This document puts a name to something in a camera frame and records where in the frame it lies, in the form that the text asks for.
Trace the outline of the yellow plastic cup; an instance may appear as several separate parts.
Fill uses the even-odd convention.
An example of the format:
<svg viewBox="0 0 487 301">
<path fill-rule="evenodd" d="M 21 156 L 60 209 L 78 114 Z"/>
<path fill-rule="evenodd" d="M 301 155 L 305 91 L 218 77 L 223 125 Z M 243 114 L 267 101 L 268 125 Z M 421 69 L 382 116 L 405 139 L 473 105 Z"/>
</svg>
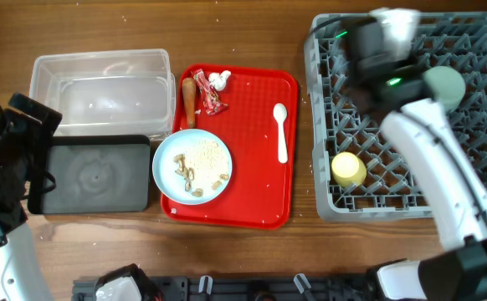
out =
<svg viewBox="0 0 487 301">
<path fill-rule="evenodd" d="M 336 183 L 342 187 L 360 186 L 366 179 L 363 161 L 351 152 L 341 152 L 331 161 L 331 171 Z"/>
</svg>

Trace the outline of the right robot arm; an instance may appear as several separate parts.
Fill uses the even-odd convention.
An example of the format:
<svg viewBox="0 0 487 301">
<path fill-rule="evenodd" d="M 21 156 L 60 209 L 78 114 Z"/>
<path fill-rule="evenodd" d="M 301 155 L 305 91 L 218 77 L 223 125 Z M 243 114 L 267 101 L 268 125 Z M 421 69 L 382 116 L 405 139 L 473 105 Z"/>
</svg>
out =
<svg viewBox="0 0 487 301">
<path fill-rule="evenodd" d="M 410 57 L 412 27 L 367 17 L 348 21 L 349 94 L 403 157 L 431 207 L 443 253 L 379 267 L 391 300 L 487 299 L 487 190 Z"/>
</svg>

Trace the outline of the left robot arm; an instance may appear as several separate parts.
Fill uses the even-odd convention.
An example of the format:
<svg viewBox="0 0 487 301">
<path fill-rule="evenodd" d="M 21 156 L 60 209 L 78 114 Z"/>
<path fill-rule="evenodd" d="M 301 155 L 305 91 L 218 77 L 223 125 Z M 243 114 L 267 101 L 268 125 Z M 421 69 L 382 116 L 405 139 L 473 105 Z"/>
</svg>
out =
<svg viewBox="0 0 487 301">
<path fill-rule="evenodd" d="M 0 300 L 50 300 L 21 202 L 51 192 L 45 156 L 62 115 L 20 93 L 0 106 Z"/>
</svg>

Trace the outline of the pale green bowl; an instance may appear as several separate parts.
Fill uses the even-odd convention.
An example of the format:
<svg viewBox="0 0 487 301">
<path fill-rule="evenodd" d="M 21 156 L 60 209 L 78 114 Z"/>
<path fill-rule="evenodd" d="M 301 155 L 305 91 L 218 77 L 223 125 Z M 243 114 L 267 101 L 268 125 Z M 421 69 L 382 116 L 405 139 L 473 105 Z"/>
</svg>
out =
<svg viewBox="0 0 487 301">
<path fill-rule="evenodd" d="M 466 92 L 466 84 L 458 71 L 448 66 L 437 66 L 425 71 L 423 78 L 432 91 L 433 100 L 439 102 L 446 113 L 459 107 Z"/>
</svg>

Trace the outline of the white plastic spoon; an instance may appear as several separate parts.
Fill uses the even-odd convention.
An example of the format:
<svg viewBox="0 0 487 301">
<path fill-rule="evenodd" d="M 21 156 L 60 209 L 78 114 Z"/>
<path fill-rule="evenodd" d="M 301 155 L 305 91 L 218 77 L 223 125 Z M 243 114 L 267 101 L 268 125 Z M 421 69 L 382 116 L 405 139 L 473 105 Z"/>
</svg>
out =
<svg viewBox="0 0 487 301">
<path fill-rule="evenodd" d="M 281 103 L 277 103 L 274 106 L 273 116 L 278 127 L 278 160 L 280 163 L 286 163 L 288 161 L 288 151 L 285 139 L 284 123 L 288 116 L 287 109 Z"/>
</svg>

